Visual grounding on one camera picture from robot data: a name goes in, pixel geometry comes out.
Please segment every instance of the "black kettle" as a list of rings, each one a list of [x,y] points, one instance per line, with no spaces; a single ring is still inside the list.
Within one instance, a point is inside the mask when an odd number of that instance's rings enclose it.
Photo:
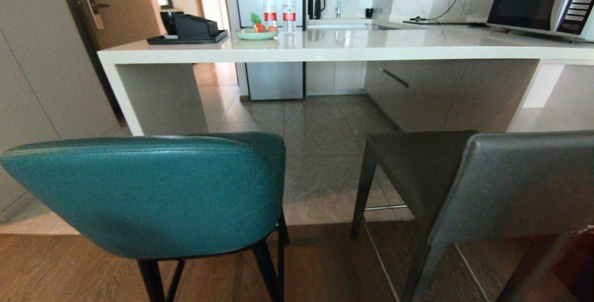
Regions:
[[[307,0],[307,14],[310,19],[320,19],[322,11],[326,8],[326,0]]]

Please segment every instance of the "plastic bottle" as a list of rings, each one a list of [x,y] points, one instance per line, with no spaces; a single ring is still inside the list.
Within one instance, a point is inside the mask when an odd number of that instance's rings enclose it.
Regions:
[[[283,21],[284,31],[293,33],[295,31],[297,19],[297,1],[283,0]]]
[[[277,26],[276,23],[276,0],[262,0],[264,8],[264,26]]]

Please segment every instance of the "drawer handle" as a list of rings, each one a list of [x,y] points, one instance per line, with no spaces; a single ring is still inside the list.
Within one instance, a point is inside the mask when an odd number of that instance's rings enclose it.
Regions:
[[[405,82],[404,80],[402,80],[401,78],[399,78],[398,76],[396,76],[395,74],[393,74],[392,72],[389,72],[388,70],[380,67],[380,71],[382,71],[384,74],[390,76],[392,79],[394,79],[395,81],[397,81],[399,84],[401,84],[402,86],[404,86],[405,88],[409,87],[409,84],[407,82]]]

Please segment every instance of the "wooden floor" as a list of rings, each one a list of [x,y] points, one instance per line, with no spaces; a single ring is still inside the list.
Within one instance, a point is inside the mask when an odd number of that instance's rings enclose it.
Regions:
[[[401,293],[416,224],[371,222],[368,226]],[[394,300],[368,235],[362,230],[354,241],[348,238],[349,228],[348,224],[289,226],[287,301]],[[269,246],[276,257],[276,233],[269,237]],[[460,247],[479,270],[477,276],[486,283],[485,291],[494,301],[526,246],[520,241]],[[482,300],[453,248],[445,253],[437,271],[424,300]],[[174,262],[162,262],[161,272],[168,285]],[[574,301],[555,277],[548,277],[541,286],[527,301]],[[0,302],[146,300],[136,262],[109,255],[84,237],[0,235]],[[187,261],[176,296],[176,301],[268,300],[249,251]]]

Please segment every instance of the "red bottle label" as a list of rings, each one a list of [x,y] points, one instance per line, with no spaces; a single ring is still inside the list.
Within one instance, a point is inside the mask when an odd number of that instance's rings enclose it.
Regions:
[[[264,13],[264,20],[276,20],[276,12],[265,12]]]
[[[283,12],[284,21],[295,21],[295,13]]]

